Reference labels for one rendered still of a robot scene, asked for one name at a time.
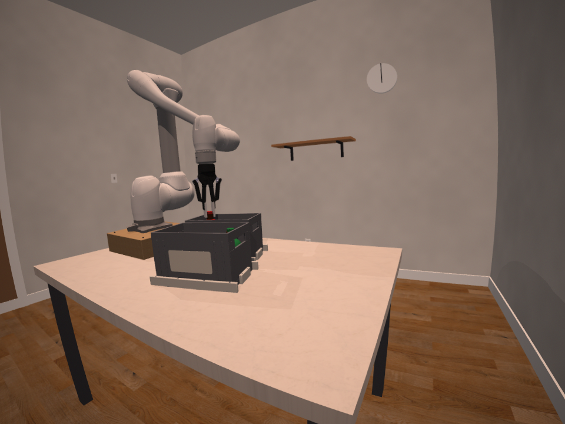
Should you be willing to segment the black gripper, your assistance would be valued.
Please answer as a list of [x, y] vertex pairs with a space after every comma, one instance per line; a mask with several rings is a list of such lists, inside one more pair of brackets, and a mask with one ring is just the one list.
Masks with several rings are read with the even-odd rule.
[[[216, 180], [215, 195], [213, 182]], [[215, 202], [219, 200], [220, 196], [220, 183], [221, 178], [215, 175], [215, 165], [214, 164], [199, 164], [198, 165], [198, 176], [192, 182], [195, 185], [195, 190], [197, 194], [198, 201], [202, 202], [202, 209], [204, 210], [204, 217], [207, 218], [207, 203], [206, 203], [206, 187], [209, 186], [210, 196], [211, 196], [211, 210], [213, 217], [215, 217]], [[202, 198], [200, 193], [200, 188], [198, 181], [202, 184]]]

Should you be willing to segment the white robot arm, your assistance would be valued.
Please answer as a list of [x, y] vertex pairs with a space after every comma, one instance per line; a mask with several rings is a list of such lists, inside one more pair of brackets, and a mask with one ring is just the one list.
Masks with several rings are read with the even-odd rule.
[[[193, 125], [192, 139], [197, 164], [216, 163], [216, 151], [230, 152], [240, 143], [238, 134], [215, 124], [212, 116], [197, 115], [179, 105], [182, 88], [174, 80], [161, 75], [130, 71], [129, 87], [157, 109], [159, 143], [163, 173], [136, 178], [131, 187], [131, 209], [134, 223], [128, 231], [147, 233], [172, 226], [164, 221], [163, 212], [189, 204], [194, 188], [180, 170], [175, 116]], [[161, 183], [161, 184], [160, 184]]]

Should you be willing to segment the green bottle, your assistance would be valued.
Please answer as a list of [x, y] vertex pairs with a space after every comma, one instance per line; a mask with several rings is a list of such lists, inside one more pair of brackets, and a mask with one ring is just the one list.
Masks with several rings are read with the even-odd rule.
[[[232, 231], [232, 230], [234, 230], [234, 228], [227, 228], [226, 233], [228, 233], [228, 232], [230, 232], [230, 231]], [[239, 239], [235, 239], [235, 247], [236, 247], [237, 245], [239, 245], [239, 244], [241, 244], [241, 242], [239, 241]]]

